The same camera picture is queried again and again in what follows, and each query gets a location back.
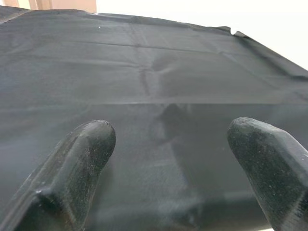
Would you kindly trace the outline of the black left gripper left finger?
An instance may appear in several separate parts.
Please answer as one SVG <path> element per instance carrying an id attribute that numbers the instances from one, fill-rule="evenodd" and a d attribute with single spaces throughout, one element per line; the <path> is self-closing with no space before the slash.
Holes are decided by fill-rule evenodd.
<path id="1" fill-rule="evenodd" d="M 82 230 L 115 145 L 116 132 L 109 122 L 93 120 L 78 126 L 11 198 L 0 217 L 1 230 Z"/>

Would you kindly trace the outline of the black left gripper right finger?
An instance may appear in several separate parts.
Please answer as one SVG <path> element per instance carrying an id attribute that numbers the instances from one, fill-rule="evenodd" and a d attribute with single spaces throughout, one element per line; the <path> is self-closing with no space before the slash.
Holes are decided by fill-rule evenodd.
<path id="1" fill-rule="evenodd" d="M 291 134 L 256 119 L 234 119 L 228 144 L 275 231 L 308 229 L 308 151 Z"/>

